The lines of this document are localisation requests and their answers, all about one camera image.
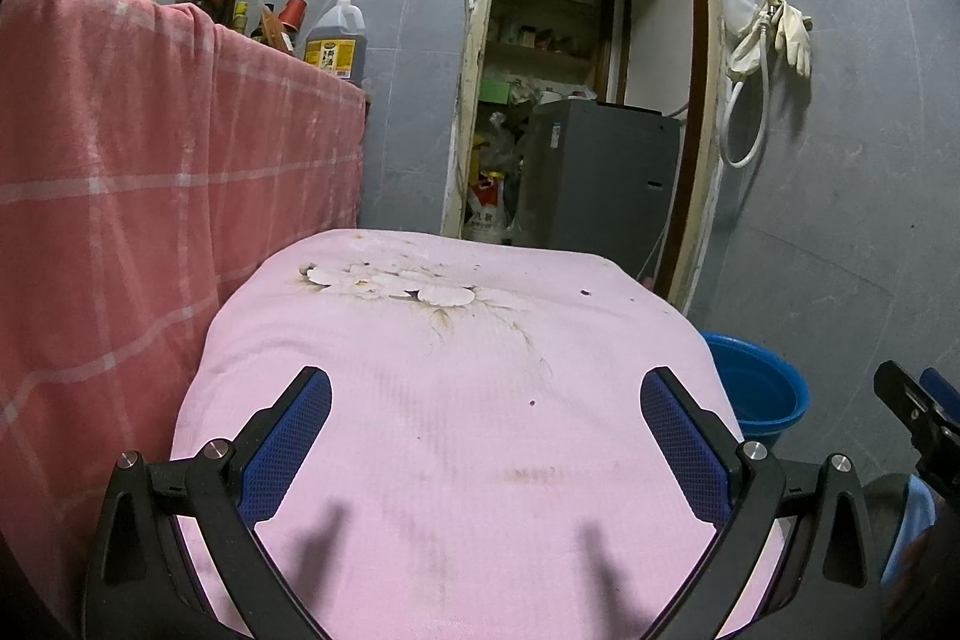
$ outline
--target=blue textured pad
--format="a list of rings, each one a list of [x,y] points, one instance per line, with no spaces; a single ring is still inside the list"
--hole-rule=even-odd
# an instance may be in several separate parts
[[[933,367],[923,370],[920,375],[920,388],[932,396],[956,423],[960,423],[960,391],[944,379]]]
[[[640,386],[640,411],[693,514],[724,525],[731,516],[727,472],[656,371]]]
[[[243,472],[238,506],[248,527],[274,517],[330,415],[332,399],[330,379],[317,370],[251,458]]]

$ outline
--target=pink tablecloth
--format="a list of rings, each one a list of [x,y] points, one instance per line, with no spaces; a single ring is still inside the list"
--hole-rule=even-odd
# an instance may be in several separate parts
[[[356,224],[363,95],[141,0],[0,6],[0,531],[65,622],[119,453],[169,452],[224,298]]]
[[[472,301],[428,303],[458,297]],[[214,319],[174,456],[233,437],[304,365],[328,372],[332,413],[257,532],[336,640],[637,638],[712,537],[640,416],[640,380],[668,365],[736,420],[704,340],[613,263],[415,234],[304,239]],[[778,530],[728,629],[752,616],[780,544]]]

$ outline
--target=blue cloth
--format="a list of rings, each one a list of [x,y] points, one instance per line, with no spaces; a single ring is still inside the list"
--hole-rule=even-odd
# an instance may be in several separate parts
[[[883,568],[883,575],[880,576],[881,587],[886,588],[896,579],[899,562],[906,547],[917,539],[923,530],[932,527],[936,520],[937,509],[933,504],[933,491],[919,477],[911,475],[906,485],[904,520],[901,521],[890,558]]]

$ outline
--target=shelf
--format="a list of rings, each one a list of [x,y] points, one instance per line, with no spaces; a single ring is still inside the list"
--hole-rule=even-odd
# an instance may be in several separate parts
[[[600,14],[600,7],[596,4],[584,4],[582,1],[573,1],[573,0],[503,0],[503,1],[512,1],[522,2],[522,4],[531,4],[532,2],[543,2],[546,1],[548,4],[553,4],[558,8],[563,7],[571,12],[576,12],[581,15],[590,15],[591,17],[596,17]]]
[[[520,44],[504,44],[503,42],[487,42],[485,61],[489,62],[491,57],[496,60],[525,61],[527,64],[535,64],[544,68],[562,68],[568,73],[584,75],[593,66],[593,61],[589,58],[578,58],[565,52],[550,52],[547,49],[522,47]]]

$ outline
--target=red blanket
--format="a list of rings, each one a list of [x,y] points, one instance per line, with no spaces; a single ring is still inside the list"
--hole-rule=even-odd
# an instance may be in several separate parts
[[[356,225],[362,92],[189,4],[0,6],[0,531],[65,622],[119,453],[166,458],[213,314]]]

